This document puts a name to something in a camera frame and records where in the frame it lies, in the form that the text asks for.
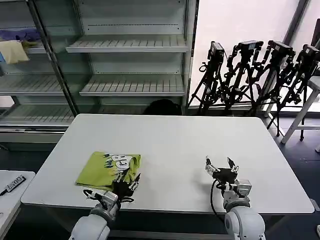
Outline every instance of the white table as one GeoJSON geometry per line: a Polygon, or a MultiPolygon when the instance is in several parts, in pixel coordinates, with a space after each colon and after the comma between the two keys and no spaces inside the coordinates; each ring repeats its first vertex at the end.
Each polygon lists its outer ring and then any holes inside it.
{"type": "Polygon", "coordinates": [[[5,237],[12,223],[18,216],[21,204],[20,198],[35,176],[35,173],[32,171],[0,170],[0,192],[19,175],[23,175],[26,180],[13,191],[0,196],[0,239],[5,237]]]}
{"type": "MultiPolygon", "coordinates": [[[[209,213],[213,179],[227,156],[239,165],[238,178],[252,184],[251,206],[260,214],[313,213],[314,207],[262,121],[251,117],[80,114],[51,152],[22,196],[24,204],[90,209],[75,181],[95,151],[141,154],[140,184],[123,209],[209,213]]],[[[224,212],[219,191],[218,212],[224,212]]]]}

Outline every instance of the stool leg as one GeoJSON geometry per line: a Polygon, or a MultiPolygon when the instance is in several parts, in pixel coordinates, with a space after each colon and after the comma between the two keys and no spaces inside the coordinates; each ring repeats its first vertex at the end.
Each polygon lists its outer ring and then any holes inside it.
{"type": "Polygon", "coordinates": [[[308,112],[308,109],[310,108],[311,104],[314,103],[315,99],[318,96],[319,91],[318,90],[313,90],[311,95],[309,96],[308,100],[305,102],[303,108],[301,111],[298,113],[298,115],[295,117],[293,123],[291,124],[290,128],[284,135],[283,139],[281,140],[282,144],[286,144],[291,135],[294,133],[294,131],[297,129],[299,123],[301,120],[304,118],[306,113],[308,112]]]}

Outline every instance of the cloth on shelf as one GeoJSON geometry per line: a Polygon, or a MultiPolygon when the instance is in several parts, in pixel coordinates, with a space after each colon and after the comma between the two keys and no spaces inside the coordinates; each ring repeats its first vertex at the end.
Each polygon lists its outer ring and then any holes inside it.
{"type": "Polygon", "coordinates": [[[7,64],[29,61],[21,42],[17,40],[1,41],[0,53],[7,64]]]}
{"type": "Polygon", "coordinates": [[[140,167],[139,154],[108,154],[96,151],[89,158],[75,184],[93,189],[112,191],[113,182],[123,176],[130,184],[135,180],[140,167]]]}
{"type": "Polygon", "coordinates": [[[0,52],[0,62],[5,62],[4,56],[2,56],[1,52],[0,52]]]}
{"type": "Polygon", "coordinates": [[[25,28],[18,31],[0,30],[0,38],[5,41],[19,40],[28,42],[36,42],[41,39],[36,28],[25,28]]]}

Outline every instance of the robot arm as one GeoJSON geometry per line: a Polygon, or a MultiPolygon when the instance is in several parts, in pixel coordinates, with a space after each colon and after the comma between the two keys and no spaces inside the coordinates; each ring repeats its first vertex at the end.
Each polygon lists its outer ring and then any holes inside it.
{"type": "Polygon", "coordinates": [[[94,192],[89,189],[83,190],[88,199],[97,200],[97,204],[89,216],[81,217],[72,229],[69,240],[106,240],[110,233],[110,226],[116,219],[123,202],[133,202],[130,196],[139,185],[140,174],[129,185],[117,178],[114,181],[113,192],[105,194],[94,192]]]}
{"type": "Polygon", "coordinates": [[[85,189],[88,198],[99,200],[99,204],[90,211],[89,216],[81,217],[75,224],[69,240],[106,240],[110,233],[110,225],[116,219],[120,209],[118,196],[111,191],[104,195],[85,189]]]}
{"type": "Polygon", "coordinates": [[[248,180],[237,180],[239,167],[228,157],[230,168],[217,168],[206,158],[205,170],[219,183],[223,207],[226,210],[224,225],[234,240],[265,240],[265,222],[250,207],[248,197],[252,185],[248,180]]]}

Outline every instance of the white shelf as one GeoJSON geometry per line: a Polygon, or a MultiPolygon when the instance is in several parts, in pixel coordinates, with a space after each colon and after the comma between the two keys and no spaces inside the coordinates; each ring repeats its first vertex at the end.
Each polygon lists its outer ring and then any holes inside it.
{"type": "Polygon", "coordinates": [[[178,74],[97,74],[80,92],[81,96],[183,96],[178,74]]]}
{"type": "Polygon", "coordinates": [[[27,54],[45,54],[46,50],[42,42],[38,42],[35,46],[28,47],[25,49],[27,54]]]}
{"type": "MultiPolygon", "coordinates": [[[[77,85],[69,84],[71,92],[77,85]]],[[[64,96],[52,74],[8,74],[0,77],[0,96],[64,96]]]]}
{"type": "Polygon", "coordinates": [[[0,118],[0,125],[67,127],[73,120],[68,105],[18,105],[0,118]]]}
{"type": "Polygon", "coordinates": [[[147,106],[140,105],[103,105],[98,114],[141,115],[146,108],[147,106]]]}
{"type": "Polygon", "coordinates": [[[65,48],[68,53],[188,51],[183,35],[86,35],[65,48]]]}

